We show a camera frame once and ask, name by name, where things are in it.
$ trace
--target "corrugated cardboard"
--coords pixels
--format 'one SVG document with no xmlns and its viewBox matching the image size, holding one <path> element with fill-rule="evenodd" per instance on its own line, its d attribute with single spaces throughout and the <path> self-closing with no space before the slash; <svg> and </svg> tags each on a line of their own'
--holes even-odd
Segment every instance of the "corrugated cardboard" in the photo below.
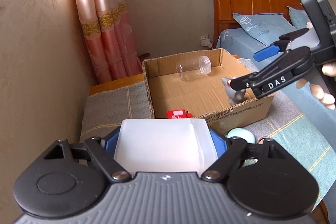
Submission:
<svg viewBox="0 0 336 224">
<path fill-rule="evenodd" d="M 209 57 L 211 73 L 182 81 L 176 73 L 176 63 L 200 56 Z M 239 77 L 251 71 L 224 49 L 147 59 L 142 68 L 152 118 L 166 118 L 168 110 L 185 109 L 225 133 L 265 118 L 273 100 L 273 94 L 257 100 L 248 89 L 246 101 L 234 106 L 229 104 L 221 78 Z"/>
</svg>

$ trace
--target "gray toy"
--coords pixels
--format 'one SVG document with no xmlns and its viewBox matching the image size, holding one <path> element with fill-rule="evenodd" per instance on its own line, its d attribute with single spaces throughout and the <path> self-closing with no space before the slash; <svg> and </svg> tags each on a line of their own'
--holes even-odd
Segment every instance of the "gray toy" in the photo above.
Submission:
<svg viewBox="0 0 336 224">
<path fill-rule="evenodd" d="M 235 104 L 239 104 L 241 102 L 244 102 L 244 95 L 246 93 L 246 90 L 239 90 L 239 91 L 235 91 L 230 87 L 230 78 L 227 77 L 222 77 L 222 83 L 225 87 L 225 92 L 227 94 L 227 96 L 230 98 L 229 103 L 230 105 L 235 105 Z"/>
</svg>

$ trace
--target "curtain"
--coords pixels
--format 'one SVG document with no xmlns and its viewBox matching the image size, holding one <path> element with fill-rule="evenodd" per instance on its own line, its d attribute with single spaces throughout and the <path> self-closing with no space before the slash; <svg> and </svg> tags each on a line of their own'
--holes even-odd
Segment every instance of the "curtain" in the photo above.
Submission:
<svg viewBox="0 0 336 224">
<path fill-rule="evenodd" d="M 76 4 L 98 81 L 142 73 L 125 0 L 76 0 Z"/>
</svg>

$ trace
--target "red toy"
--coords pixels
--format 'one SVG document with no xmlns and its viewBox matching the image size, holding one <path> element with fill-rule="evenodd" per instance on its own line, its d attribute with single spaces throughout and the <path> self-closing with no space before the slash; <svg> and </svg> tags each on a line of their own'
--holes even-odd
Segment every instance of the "red toy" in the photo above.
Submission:
<svg viewBox="0 0 336 224">
<path fill-rule="evenodd" d="M 193 115 L 184 109 L 179 110 L 169 110 L 167 111 L 168 119 L 182 119 L 182 118 L 192 118 Z"/>
</svg>

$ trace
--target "blue pillow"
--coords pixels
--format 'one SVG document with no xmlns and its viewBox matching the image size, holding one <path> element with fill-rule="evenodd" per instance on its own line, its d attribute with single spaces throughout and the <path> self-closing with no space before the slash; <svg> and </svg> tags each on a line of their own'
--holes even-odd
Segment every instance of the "blue pillow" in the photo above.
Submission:
<svg viewBox="0 0 336 224">
<path fill-rule="evenodd" d="M 249 36 L 266 46 L 279 40 L 279 36 L 297 30 L 284 18 L 283 14 L 241 15 L 234 13 L 233 18 Z"/>
<path fill-rule="evenodd" d="M 307 27 L 307 22 L 311 20 L 309 19 L 305 10 L 298 10 L 292 7 L 289 7 L 289 17 L 291 18 L 292 24 L 298 29 L 304 29 Z"/>
</svg>

